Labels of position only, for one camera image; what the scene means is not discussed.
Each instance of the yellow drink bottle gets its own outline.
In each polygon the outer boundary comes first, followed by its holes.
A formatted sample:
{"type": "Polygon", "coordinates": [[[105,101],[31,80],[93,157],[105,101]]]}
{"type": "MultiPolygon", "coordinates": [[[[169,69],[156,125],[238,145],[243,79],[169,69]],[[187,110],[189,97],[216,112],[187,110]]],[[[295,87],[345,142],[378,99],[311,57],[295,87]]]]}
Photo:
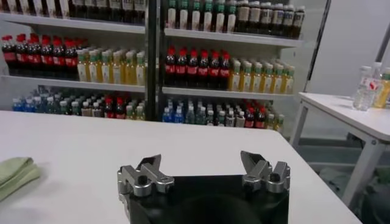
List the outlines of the yellow drink bottle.
{"type": "Polygon", "coordinates": [[[232,78],[231,78],[231,82],[230,82],[230,90],[231,91],[239,91],[239,84],[240,84],[240,73],[239,73],[239,69],[241,67],[241,63],[238,61],[238,60],[235,60],[234,61],[234,70],[233,70],[233,74],[232,74],[232,78]]]}
{"type": "Polygon", "coordinates": [[[145,85],[145,64],[144,64],[145,52],[141,51],[136,55],[136,84],[139,86],[145,85]]]}
{"type": "Polygon", "coordinates": [[[384,108],[386,106],[386,100],[390,93],[390,68],[386,68],[382,75],[381,89],[377,94],[374,102],[374,107],[384,108]]]}
{"type": "Polygon", "coordinates": [[[265,76],[264,76],[264,88],[263,93],[271,93],[271,85],[272,85],[272,69],[273,65],[270,63],[266,64],[265,76]]]}
{"type": "Polygon", "coordinates": [[[292,94],[293,87],[294,87],[294,72],[295,67],[294,66],[288,66],[287,70],[287,79],[286,79],[286,94],[292,94]]]}

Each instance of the plastic bottle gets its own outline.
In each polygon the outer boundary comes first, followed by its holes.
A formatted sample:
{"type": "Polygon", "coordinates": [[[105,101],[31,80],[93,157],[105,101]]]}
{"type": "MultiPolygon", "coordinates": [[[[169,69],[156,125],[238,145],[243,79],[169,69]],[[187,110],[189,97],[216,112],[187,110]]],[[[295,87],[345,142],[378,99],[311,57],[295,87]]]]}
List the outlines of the plastic bottle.
{"type": "Polygon", "coordinates": [[[208,75],[208,54],[206,50],[201,51],[201,58],[199,61],[199,67],[197,69],[198,76],[198,86],[201,88],[206,88],[208,85],[207,80],[208,75]]]}

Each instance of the blue bottle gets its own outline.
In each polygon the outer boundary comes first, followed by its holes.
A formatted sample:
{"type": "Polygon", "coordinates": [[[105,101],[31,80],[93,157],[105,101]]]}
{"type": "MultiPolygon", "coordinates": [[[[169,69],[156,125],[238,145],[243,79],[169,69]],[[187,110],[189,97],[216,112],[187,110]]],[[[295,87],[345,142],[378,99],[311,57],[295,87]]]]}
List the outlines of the blue bottle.
{"type": "Polygon", "coordinates": [[[182,109],[181,108],[178,108],[176,110],[175,123],[176,124],[182,124],[183,123],[183,114],[182,114],[182,109]]]}
{"type": "Polygon", "coordinates": [[[32,102],[32,99],[26,100],[26,106],[24,107],[24,112],[35,113],[35,106],[32,102]]]}
{"type": "Polygon", "coordinates": [[[169,108],[166,107],[166,108],[164,109],[163,122],[165,122],[165,123],[170,123],[170,122],[172,122],[172,119],[171,119],[171,118],[172,118],[172,117],[171,117],[171,113],[169,112],[169,108]]]}

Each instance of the dark bottle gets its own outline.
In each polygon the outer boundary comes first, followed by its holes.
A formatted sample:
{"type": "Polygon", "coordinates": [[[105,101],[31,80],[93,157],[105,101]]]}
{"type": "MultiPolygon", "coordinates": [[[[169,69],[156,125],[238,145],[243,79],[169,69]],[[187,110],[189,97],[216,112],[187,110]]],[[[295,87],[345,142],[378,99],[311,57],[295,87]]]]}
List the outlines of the dark bottle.
{"type": "Polygon", "coordinates": [[[229,87],[229,54],[224,53],[222,63],[221,63],[221,69],[219,70],[219,89],[227,90],[229,87]]]}
{"type": "Polygon", "coordinates": [[[135,23],[135,11],[134,11],[134,0],[122,0],[123,6],[123,22],[135,23]]]}
{"type": "Polygon", "coordinates": [[[238,5],[238,21],[236,23],[236,31],[241,33],[247,32],[247,23],[249,19],[248,0],[243,0],[238,5]]]}
{"type": "Polygon", "coordinates": [[[206,50],[200,53],[200,61],[197,69],[197,85],[201,88],[207,87],[208,75],[208,54],[206,50]]]}
{"type": "Polygon", "coordinates": [[[118,97],[116,99],[116,118],[117,119],[124,119],[126,116],[125,109],[123,107],[123,100],[122,98],[118,97]]]}
{"type": "Polygon", "coordinates": [[[111,8],[111,21],[121,22],[122,21],[122,0],[109,0],[111,8]]]}
{"type": "Polygon", "coordinates": [[[260,28],[259,33],[261,34],[269,34],[269,25],[271,23],[271,3],[265,2],[260,5],[261,7],[261,17],[260,17],[260,28]]]}
{"type": "Polygon", "coordinates": [[[77,73],[77,52],[76,46],[72,40],[65,42],[66,51],[65,51],[65,65],[68,72],[68,78],[71,80],[78,80],[77,73]]]}
{"type": "Polygon", "coordinates": [[[280,36],[282,32],[282,22],[285,11],[283,11],[283,4],[276,4],[272,12],[271,35],[280,36]]]}
{"type": "Polygon", "coordinates": [[[292,28],[290,37],[298,39],[300,30],[302,28],[303,19],[305,18],[305,6],[300,6],[294,14],[294,21],[292,22],[292,28]]]}
{"type": "Polygon", "coordinates": [[[85,0],[85,7],[87,8],[87,18],[88,19],[98,19],[98,8],[96,6],[95,0],[85,0]]]}
{"type": "Polygon", "coordinates": [[[176,61],[176,80],[175,84],[177,86],[186,86],[187,83],[187,77],[186,77],[186,70],[187,70],[187,49],[182,48],[179,52],[179,57],[176,61]]]}
{"type": "Polygon", "coordinates": [[[284,37],[289,37],[292,27],[292,21],[294,19],[294,6],[293,5],[285,5],[283,7],[285,14],[283,17],[283,23],[282,23],[282,35],[284,37]]]}
{"type": "Polygon", "coordinates": [[[247,110],[247,113],[246,113],[244,127],[246,127],[246,128],[253,128],[254,127],[254,120],[255,120],[254,109],[252,107],[250,107],[247,110]]]}
{"type": "Polygon", "coordinates": [[[254,1],[249,3],[250,13],[248,22],[248,32],[258,33],[258,27],[260,24],[260,2],[254,1]]]}
{"type": "Polygon", "coordinates": [[[219,75],[219,55],[218,52],[213,51],[210,64],[208,65],[208,87],[211,89],[218,88],[218,75],[219,75]]]}
{"type": "Polygon", "coordinates": [[[7,35],[1,38],[2,46],[1,50],[5,59],[5,62],[8,65],[10,75],[16,74],[16,68],[18,66],[18,60],[16,59],[16,47],[12,44],[12,36],[7,35]]]}
{"type": "Polygon", "coordinates": [[[187,67],[187,73],[188,73],[188,86],[189,87],[196,87],[197,86],[197,52],[195,49],[191,50],[191,57],[188,61],[188,67],[187,67]]]}
{"type": "Polygon", "coordinates": [[[53,41],[53,64],[56,78],[67,78],[65,65],[65,50],[61,39],[54,38],[53,41]]]}
{"type": "Polygon", "coordinates": [[[265,128],[266,110],[264,107],[255,116],[255,128],[265,128]]]}
{"type": "Polygon", "coordinates": [[[170,47],[168,49],[168,55],[165,58],[165,85],[166,86],[174,85],[176,79],[175,64],[176,64],[175,48],[170,47]]]}

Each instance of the water bottle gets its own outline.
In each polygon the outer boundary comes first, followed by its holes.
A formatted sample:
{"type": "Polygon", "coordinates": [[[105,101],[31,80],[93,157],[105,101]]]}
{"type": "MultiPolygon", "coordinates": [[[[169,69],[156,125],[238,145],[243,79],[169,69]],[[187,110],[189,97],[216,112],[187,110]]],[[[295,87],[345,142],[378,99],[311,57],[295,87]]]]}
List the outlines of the water bottle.
{"type": "Polygon", "coordinates": [[[363,76],[353,100],[352,106],[354,109],[367,111],[371,107],[380,83],[376,79],[378,76],[380,77],[380,67],[381,63],[378,62],[374,63],[374,72],[371,72],[370,67],[361,67],[360,72],[363,76]]]}
{"type": "Polygon", "coordinates": [[[164,109],[163,122],[165,122],[165,123],[170,123],[171,122],[171,113],[169,112],[169,108],[168,107],[166,107],[164,109]]]}

